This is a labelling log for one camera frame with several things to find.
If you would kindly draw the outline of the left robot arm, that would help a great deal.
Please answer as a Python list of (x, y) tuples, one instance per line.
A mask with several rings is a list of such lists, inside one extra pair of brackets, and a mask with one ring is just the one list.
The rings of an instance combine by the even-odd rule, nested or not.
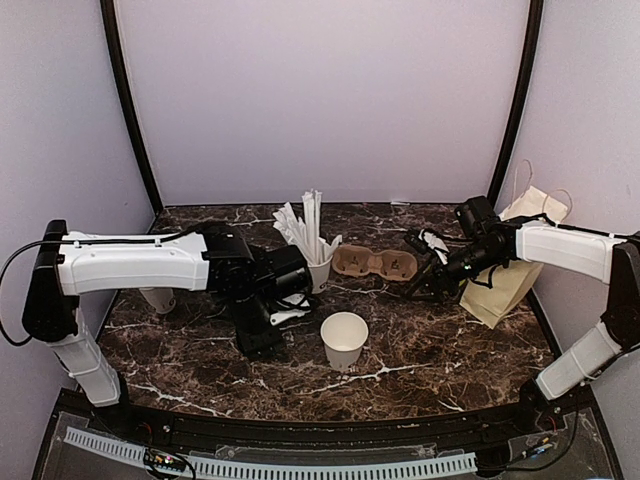
[(257, 294), (272, 287), (268, 256), (256, 258), (237, 229), (221, 222), (196, 224), (165, 235), (104, 236), (70, 232), (49, 223), (38, 251), (21, 323), (30, 339), (46, 343), (101, 417), (120, 436), (141, 427), (140, 412), (87, 330), (79, 298), (122, 289), (182, 289), (215, 293), (230, 302), (261, 306)]

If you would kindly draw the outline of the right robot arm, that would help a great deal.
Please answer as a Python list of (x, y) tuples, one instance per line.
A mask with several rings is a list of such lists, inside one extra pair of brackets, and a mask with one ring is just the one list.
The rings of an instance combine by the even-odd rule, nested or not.
[(521, 434), (534, 432), (549, 416), (546, 401), (558, 399), (580, 383), (595, 380), (619, 358), (639, 347), (639, 237), (554, 224), (540, 217), (497, 220), (469, 236), (467, 244), (445, 258), (437, 255), (411, 278), (405, 296), (440, 302), (457, 294), (462, 283), (480, 273), (539, 263), (556, 275), (575, 281), (562, 287), (557, 300), (586, 299), (586, 287), (599, 293), (590, 304), (594, 326), (585, 331), (532, 381), (528, 396), (510, 413), (510, 424)]

